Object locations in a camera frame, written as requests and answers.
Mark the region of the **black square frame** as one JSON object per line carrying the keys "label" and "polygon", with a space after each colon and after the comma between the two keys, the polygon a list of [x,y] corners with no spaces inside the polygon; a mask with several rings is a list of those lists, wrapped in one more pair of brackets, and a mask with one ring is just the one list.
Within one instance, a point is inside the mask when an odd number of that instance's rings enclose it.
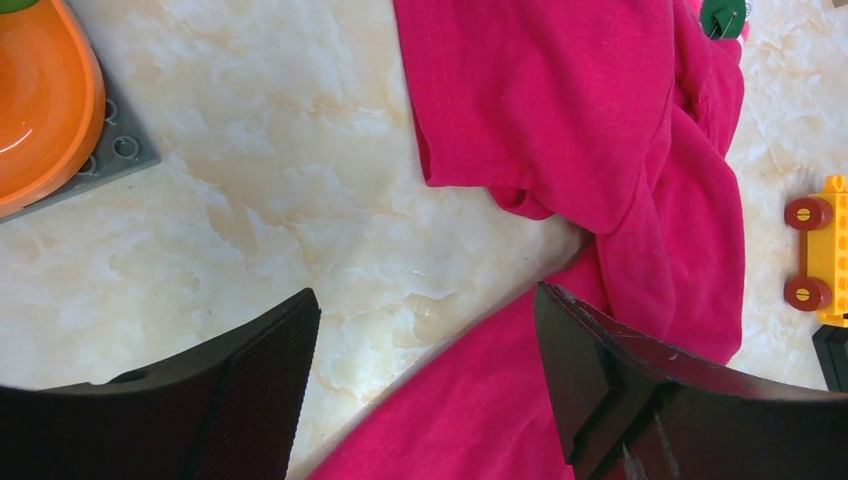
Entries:
{"label": "black square frame", "polygon": [[812,341],[828,390],[846,393],[847,329],[822,325]]}

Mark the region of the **yellow toy car red wheels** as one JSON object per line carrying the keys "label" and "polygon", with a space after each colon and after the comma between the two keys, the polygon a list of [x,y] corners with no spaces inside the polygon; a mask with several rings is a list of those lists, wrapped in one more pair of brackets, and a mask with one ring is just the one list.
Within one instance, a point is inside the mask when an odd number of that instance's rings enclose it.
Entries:
{"label": "yellow toy car red wheels", "polygon": [[796,198],[784,221],[799,233],[799,265],[784,300],[821,324],[847,326],[847,177],[831,175],[821,192]]}

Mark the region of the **pink flower brooch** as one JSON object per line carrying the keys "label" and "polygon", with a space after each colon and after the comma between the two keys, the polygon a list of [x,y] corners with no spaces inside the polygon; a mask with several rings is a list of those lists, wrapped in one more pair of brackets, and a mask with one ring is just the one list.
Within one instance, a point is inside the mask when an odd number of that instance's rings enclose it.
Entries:
{"label": "pink flower brooch", "polygon": [[751,4],[745,0],[690,0],[702,32],[711,40],[744,42],[749,34]]}

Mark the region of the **dark grey building baseplate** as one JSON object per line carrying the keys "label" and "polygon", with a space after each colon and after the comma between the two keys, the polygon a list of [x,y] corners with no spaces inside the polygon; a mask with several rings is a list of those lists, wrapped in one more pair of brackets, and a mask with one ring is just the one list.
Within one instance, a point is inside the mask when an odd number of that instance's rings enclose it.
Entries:
{"label": "dark grey building baseplate", "polygon": [[46,208],[160,162],[161,156],[123,89],[108,68],[103,70],[106,89],[104,129],[94,152],[81,170],[58,190],[23,208],[1,216],[1,222]]}

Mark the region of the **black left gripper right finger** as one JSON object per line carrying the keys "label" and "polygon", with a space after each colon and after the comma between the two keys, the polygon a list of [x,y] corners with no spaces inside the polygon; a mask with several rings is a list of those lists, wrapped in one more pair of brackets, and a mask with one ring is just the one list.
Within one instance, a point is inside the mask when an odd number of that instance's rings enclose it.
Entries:
{"label": "black left gripper right finger", "polygon": [[843,479],[847,397],[661,342],[557,286],[536,335],[565,462],[579,479]]}

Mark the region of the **orange plastic toy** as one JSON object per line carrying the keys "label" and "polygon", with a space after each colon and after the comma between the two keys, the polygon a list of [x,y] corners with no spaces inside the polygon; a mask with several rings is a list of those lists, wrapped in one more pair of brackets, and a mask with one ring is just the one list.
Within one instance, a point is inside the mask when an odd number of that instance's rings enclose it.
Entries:
{"label": "orange plastic toy", "polygon": [[65,2],[2,2],[2,214],[78,173],[101,136],[105,99],[100,65]]}

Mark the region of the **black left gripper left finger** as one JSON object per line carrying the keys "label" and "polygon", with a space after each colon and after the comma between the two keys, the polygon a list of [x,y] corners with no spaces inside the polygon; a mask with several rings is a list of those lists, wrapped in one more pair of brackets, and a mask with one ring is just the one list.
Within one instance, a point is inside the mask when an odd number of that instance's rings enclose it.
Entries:
{"label": "black left gripper left finger", "polygon": [[282,479],[321,310],[304,289],[104,384],[1,391],[5,479]]}

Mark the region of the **magenta garment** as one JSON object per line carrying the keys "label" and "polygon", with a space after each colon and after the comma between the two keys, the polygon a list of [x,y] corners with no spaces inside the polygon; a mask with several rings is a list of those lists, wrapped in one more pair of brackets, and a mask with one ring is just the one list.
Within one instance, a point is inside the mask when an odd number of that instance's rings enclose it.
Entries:
{"label": "magenta garment", "polygon": [[[696,1],[398,1],[421,169],[505,211],[590,234],[549,282],[724,364],[741,344],[745,245],[726,154],[740,43]],[[317,479],[570,479],[532,293],[378,406]]]}

